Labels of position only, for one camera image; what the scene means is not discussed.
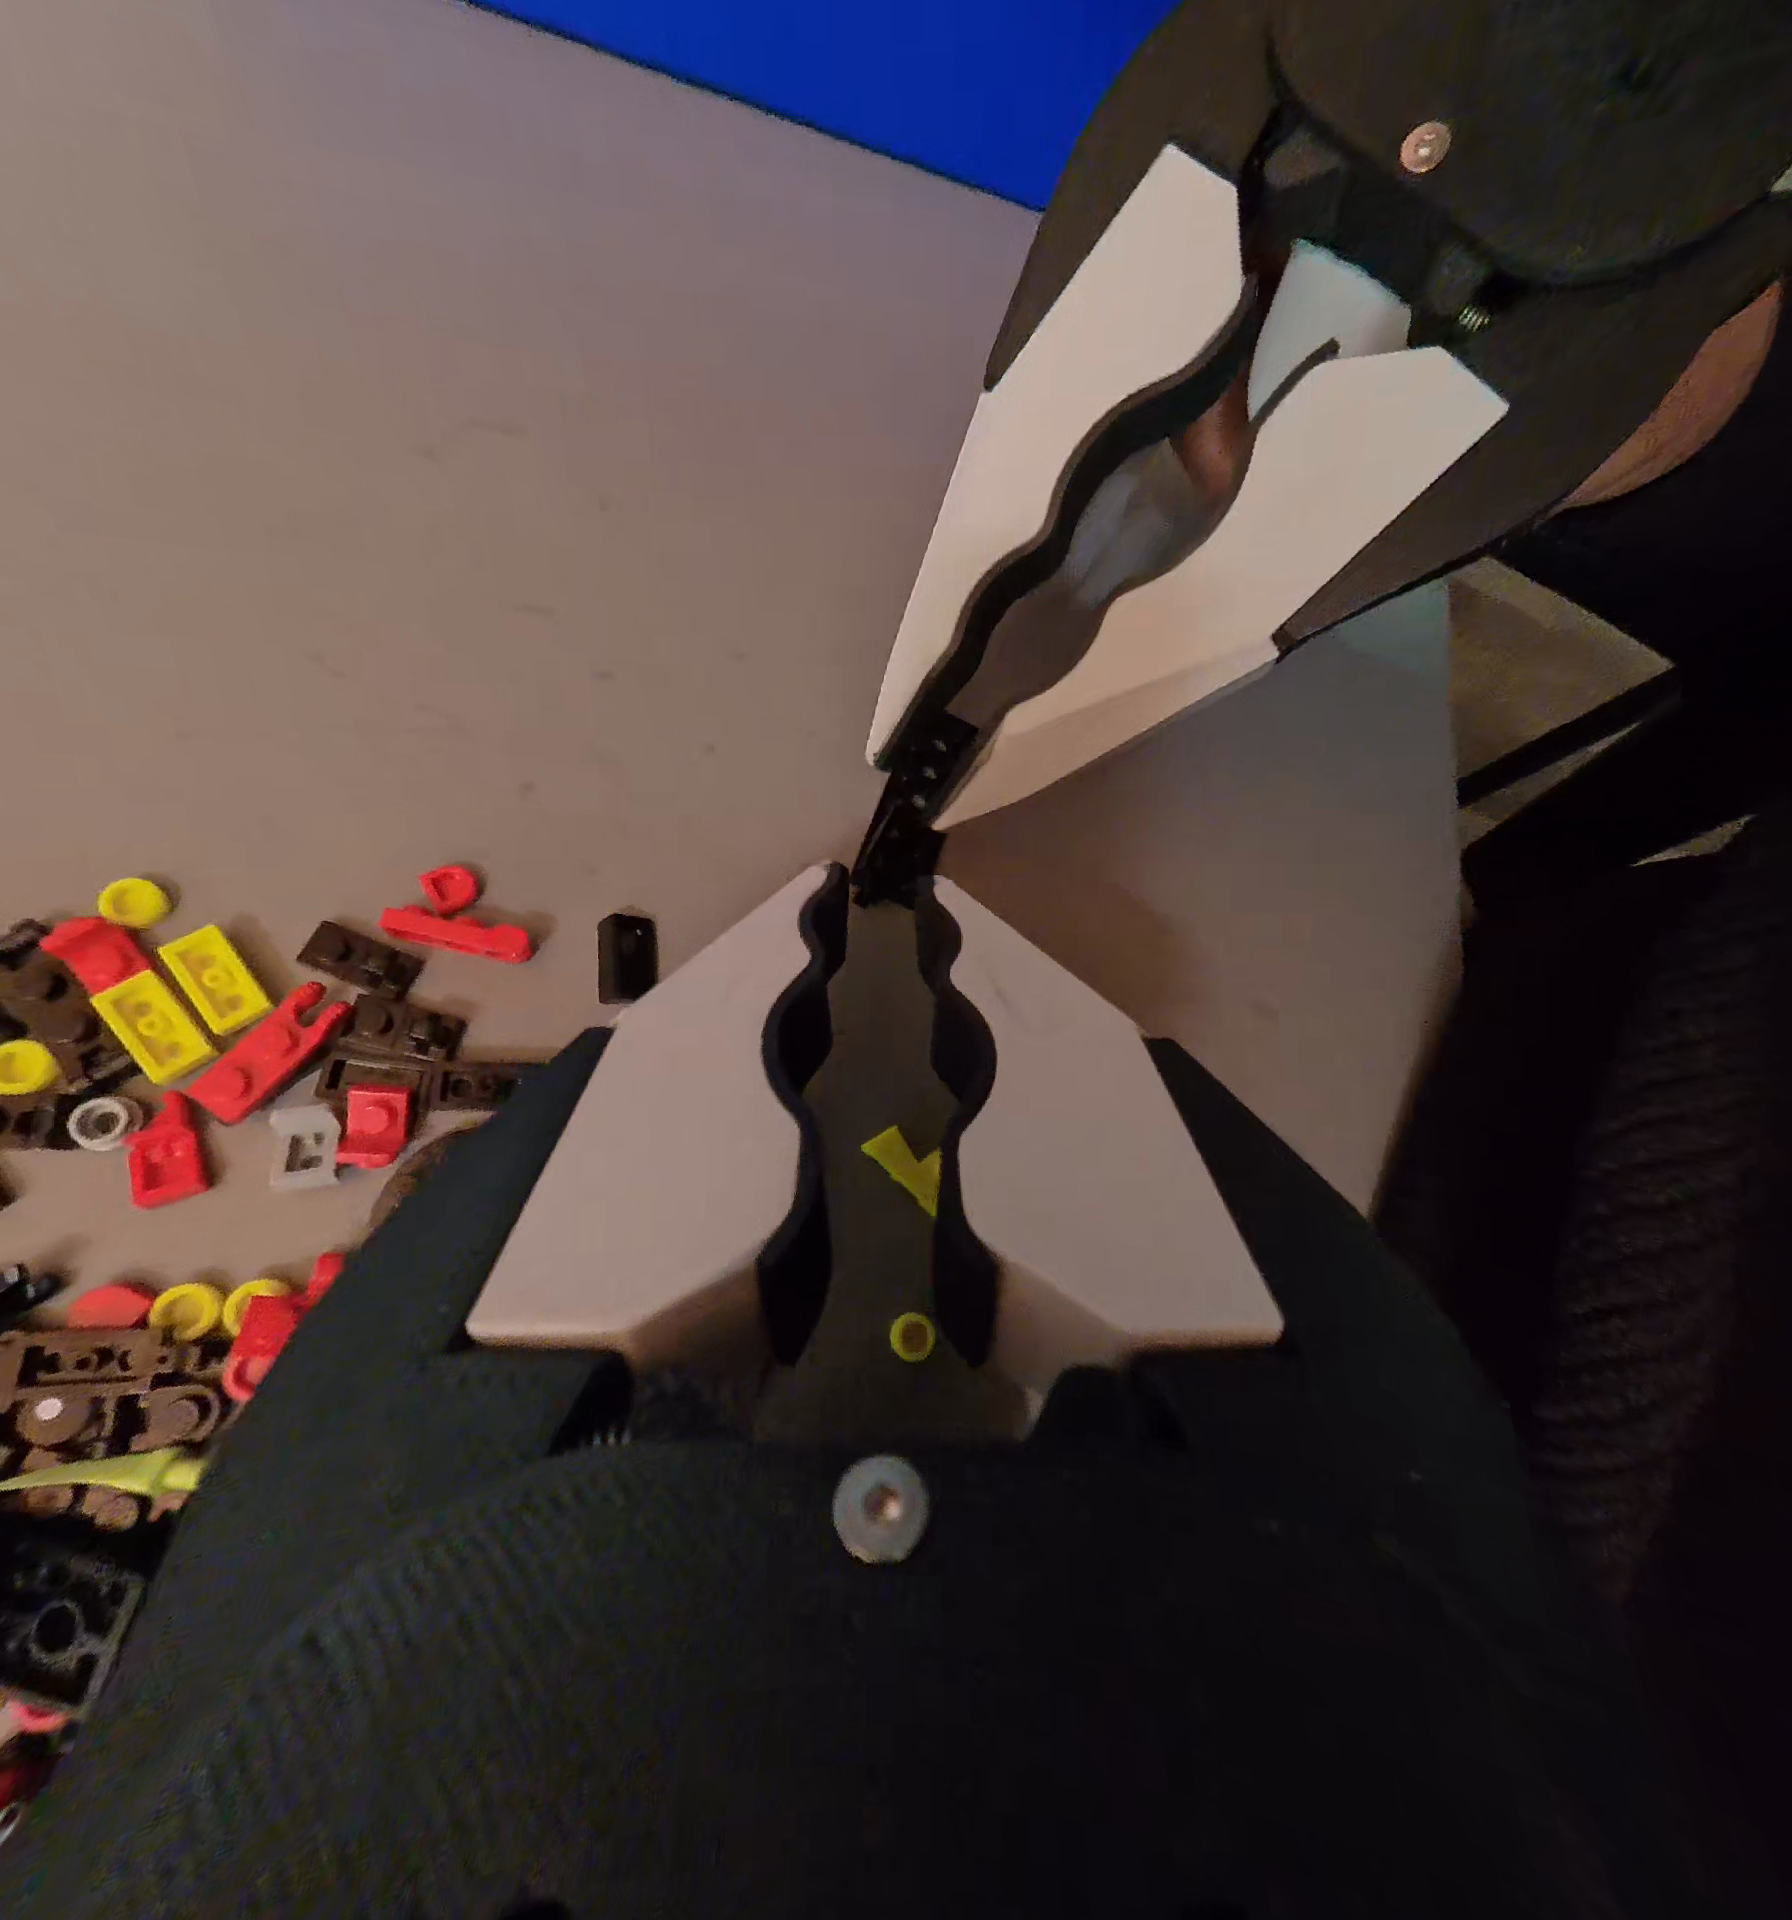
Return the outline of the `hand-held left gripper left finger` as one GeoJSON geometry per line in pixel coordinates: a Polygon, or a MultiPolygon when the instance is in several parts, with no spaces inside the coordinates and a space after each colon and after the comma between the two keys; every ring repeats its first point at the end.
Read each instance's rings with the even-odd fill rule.
{"type": "Polygon", "coordinates": [[[811,1087],[848,921],[848,870],[813,865],[617,1019],[466,1320],[476,1349],[767,1413],[831,1286],[811,1087]]]}

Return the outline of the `person's right hand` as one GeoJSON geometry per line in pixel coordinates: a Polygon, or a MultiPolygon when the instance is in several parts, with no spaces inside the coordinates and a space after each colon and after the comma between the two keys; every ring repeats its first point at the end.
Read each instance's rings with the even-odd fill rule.
{"type": "Polygon", "coordinates": [[[1772,357],[1781,312],[1784,281],[1776,281],[1716,327],[1642,427],[1561,501],[1551,516],[1610,506],[1632,493],[1642,493],[1711,445],[1755,388],[1772,357]]]}

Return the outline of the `person's dark knit clothing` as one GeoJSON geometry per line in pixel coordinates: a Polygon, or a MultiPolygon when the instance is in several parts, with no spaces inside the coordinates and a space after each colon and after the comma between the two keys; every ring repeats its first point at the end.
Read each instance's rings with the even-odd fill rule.
{"type": "Polygon", "coordinates": [[[1383,1234],[1627,1631],[1742,1917],[1792,1917],[1792,268],[1713,440],[1508,564],[1671,667],[1466,857],[1383,1234]]]}

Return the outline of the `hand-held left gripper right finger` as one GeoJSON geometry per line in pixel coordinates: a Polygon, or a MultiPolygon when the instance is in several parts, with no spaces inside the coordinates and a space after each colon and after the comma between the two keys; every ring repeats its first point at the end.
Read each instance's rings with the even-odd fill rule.
{"type": "Polygon", "coordinates": [[[1285,1313],[1143,1027],[958,884],[916,900],[950,1098],[938,1327],[1028,1433],[1065,1376],[1275,1350],[1285,1313]]]}

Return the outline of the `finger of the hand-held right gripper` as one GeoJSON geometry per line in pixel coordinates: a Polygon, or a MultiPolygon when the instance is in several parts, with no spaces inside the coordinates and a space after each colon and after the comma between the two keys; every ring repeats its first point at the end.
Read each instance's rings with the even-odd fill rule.
{"type": "Polygon", "coordinates": [[[1233,180],[1167,146],[991,373],[877,694],[884,777],[1068,777],[1268,670],[1233,180]]]}
{"type": "Polygon", "coordinates": [[[1276,660],[1276,637],[1505,418],[1447,347],[1408,347],[1383,283],[1295,242],[1253,354],[1241,493],[1170,572],[1104,613],[1082,660],[1014,708],[945,806],[958,828],[1168,726],[1276,660]]]}

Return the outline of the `yellow lego wedge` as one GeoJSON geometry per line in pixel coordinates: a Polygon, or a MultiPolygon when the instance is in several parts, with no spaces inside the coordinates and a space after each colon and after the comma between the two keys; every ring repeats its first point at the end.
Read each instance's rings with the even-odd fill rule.
{"type": "Polygon", "coordinates": [[[862,1154],[874,1163],[897,1190],[903,1190],[923,1213],[935,1220],[943,1185],[941,1149],[919,1153],[901,1125],[891,1125],[864,1141],[862,1154]]]}

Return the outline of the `pile of lego pieces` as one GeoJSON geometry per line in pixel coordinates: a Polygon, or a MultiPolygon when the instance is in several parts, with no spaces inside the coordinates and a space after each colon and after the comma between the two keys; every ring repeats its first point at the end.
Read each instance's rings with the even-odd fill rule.
{"type": "MultiPolygon", "coordinates": [[[[219,924],[146,948],[170,902],[134,877],[90,916],[11,926],[0,1149],[122,1149],[156,1212],[212,1190],[210,1127],[266,1119],[276,1185],[331,1186],[400,1168],[435,1115],[496,1115],[545,1061],[464,1054],[469,1022],[410,992],[429,951],[522,965],[532,939],[473,916],[471,870],[422,887],[376,936],[322,922],[315,978],[283,1000],[219,924]]],[[[95,1286],[58,1318],[60,1274],[0,1269],[0,1844],[104,1699],[212,1466],[231,1474],[177,1562],[185,1592],[232,1604],[229,1640],[200,1625],[210,1658],[471,1484],[496,1386],[417,1284],[373,1284],[304,1337],[348,1257],[322,1251],[304,1286],[95,1286]]]]}

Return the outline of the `black lego assembly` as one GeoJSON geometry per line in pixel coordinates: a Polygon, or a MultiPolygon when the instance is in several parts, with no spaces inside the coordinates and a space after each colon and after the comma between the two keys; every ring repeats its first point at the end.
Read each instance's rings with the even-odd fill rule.
{"type": "Polygon", "coordinates": [[[980,731],[943,711],[903,725],[892,743],[887,780],[852,867],[862,907],[916,902],[945,845],[941,819],[974,769],[980,731]]]}

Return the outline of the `blue panel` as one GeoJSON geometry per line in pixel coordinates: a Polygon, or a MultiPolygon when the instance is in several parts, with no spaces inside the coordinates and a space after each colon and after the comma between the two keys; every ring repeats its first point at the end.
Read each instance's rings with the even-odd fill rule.
{"type": "Polygon", "coordinates": [[[1172,2],[481,2],[865,153],[1043,212],[1172,2]]]}

